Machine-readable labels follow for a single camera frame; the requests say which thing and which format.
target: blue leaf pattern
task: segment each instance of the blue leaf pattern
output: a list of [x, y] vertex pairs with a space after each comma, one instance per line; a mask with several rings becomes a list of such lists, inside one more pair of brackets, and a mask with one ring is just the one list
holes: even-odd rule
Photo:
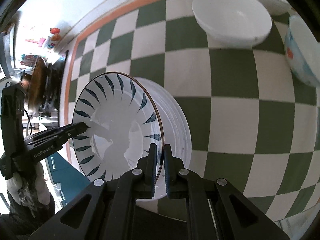
[[92, 171], [90, 171], [87, 176], [89, 177], [92, 174], [95, 174], [97, 172], [97, 170], [99, 169], [99, 166], [100, 166], [100, 164], [97, 167], [95, 167]]
[[104, 171], [104, 173], [101, 175], [101, 179], [104, 179], [106, 177], [106, 170]]
[[120, 83], [120, 87], [121, 87], [121, 100], [122, 100], [122, 94], [123, 94], [123, 81], [121, 79], [121, 77], [117, 74], [117, 78], [119, 80]]
[[107, 75], [104, 75], [104, 77], [106, 78], [106, 80], [109, 83], [109, 86], [111, 87], [112, 93], [113, 93], [113, 97], [115, 96], [115, 86], [113, 85], [113, 82], [111, 81], [110, 78], [108, 78]]
[[157, 141], [161, 141], [161, 136], [158, 133], [152, 134], [152, 135], [148, 135], [148, 136], [145, 136], [145, 137], [149, 137], [149, 138], [155, 139]]
[[84, 159], [80, 162], [80, 164], [86, 164], [86, 163], [88, 163], [89, 161], [92, 160], [93, 157], [94, 157], [94, 155], [91, 155], [91, 156], [89, 156], [89, 157], [84, 158]]
[[86, 105], [88, 105], [88, 106], [91, 106], [91, 107], [94, 109], [93, 105], [91, 105], [91, 103], [90, 103], [88, 100], [83, 99], [83, 98], [79, 98], [79, 100], [80, 100], [82, 103], [84, 103], [84, 104], [86, 104]]
[[130, 79], [130, 86], [131, 86], [131, 102], [130, 104], [132, 103], [132, 100], [134, 98], [134, 95], [136, 94], [136, 87], [134, 86], [134, 83], [132, 82], [132, 80]]
[[86, 149], [89, 149], [90, 147], [91, 147], [90, 145], [79, 147], [79, 148], [76, 149], [76, 152], [83, 152]]
[[74, 139], [77, 139], [77, 140], [84, 140], [84, 139], [87, 139], [87, 138], [90, 138], [90, 137], [89, 136], [85, 136], [85, 135], [74, 136]]
[[102, 86], [98, 81], [96, 81], [96, 80], [94, 80], [94, 82], [95, 82], [95, 84], [97, 85], [97, 87], [101, 90], [101, 92], [103, 93], [105, 99], [107, 99], [106, 93], [105, 93], [105, 91], [104, 91], [104, 89], [103, 89], [103, 86]]
[[149, 122], [154, 122], [156, 120], [156, 113], [152, 113], [152, 115], [149, 117], [148, 120], [146, 120], [143, 124], [149, 123]]
[[97, 95], [96, 95], [95, 92], [93, 92], [92, 90], [90, 90], [90, 89], [88, 89], [88, 88], [86, 88], [85, 90], [86, 90], [88, 93], [90, 93], [90, 94], [100, 103], [100, 101], [99, 101], [99, 99], [98, 99], [98, 97], [97, 97]]
[[87, 113], [85, 113], [84, 111], [76, 110], [75, 113], [79, 114], [79, 115], [81, 115], [83, 117], [89, 117], [90, 118], [90, 116]]
[[145, 93], [143, 93], [141, 106], [140, 106], [140, 108], [139, 108], [138, 112], [139, 112], [142, 108], [144, 108], [144, 107], [146, 106], [146, 104], [147, 104], [146, 94], [145, 94]]

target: glove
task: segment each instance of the glove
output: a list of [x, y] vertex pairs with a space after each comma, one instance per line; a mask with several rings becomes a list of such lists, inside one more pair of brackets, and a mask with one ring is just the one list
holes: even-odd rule
[[30, 209], [33, 217], [36, 212], [50, 203], [51, 194], [43, 175], [41, 163], [37, 163], [36, 174], [31, 179], [25, 179], [15, 172], [11, 179], [7, 180], [7, 190], [19, 205]]

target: decorated plate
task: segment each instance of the decorated plate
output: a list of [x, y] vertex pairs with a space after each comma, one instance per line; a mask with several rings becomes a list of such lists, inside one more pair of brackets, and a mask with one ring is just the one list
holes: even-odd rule
[[158, 110], [146, 89], [123, 73], [108, 72], [81, 92], [72, 123], [85, 122], [85, 133], [73, 137], [80, 167], [90, 181], [119, 178], [157, 145], [157, 177], [162, 166], [164, 135]]

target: patterned bowl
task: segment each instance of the patterned bowl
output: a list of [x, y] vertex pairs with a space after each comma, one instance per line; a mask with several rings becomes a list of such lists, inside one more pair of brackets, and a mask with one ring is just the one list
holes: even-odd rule
[[306, 85], [320, 86], [320, 44], [300, 16], [292, 15], [284, 39], [291, 71]]

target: green and white checkered surface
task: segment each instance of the green and white checkered surface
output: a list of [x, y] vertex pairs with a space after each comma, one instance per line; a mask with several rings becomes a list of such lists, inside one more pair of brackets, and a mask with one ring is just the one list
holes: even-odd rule
[[[273, 221], [320, 197], [316, 89], [292, 76], [283, 40], [289, 14], [274, 17], [252, 50], [228, 49], [197, 24], [192, 0], [161, 0], [105, 24], [79, 43], [70, 92], [75, 101], [95, 76], [120, 71], [163, 86], [190, 127], [190, 169], [226, 178]], [[182, 200], [163, 198], [160, 214], [185, 219]]]

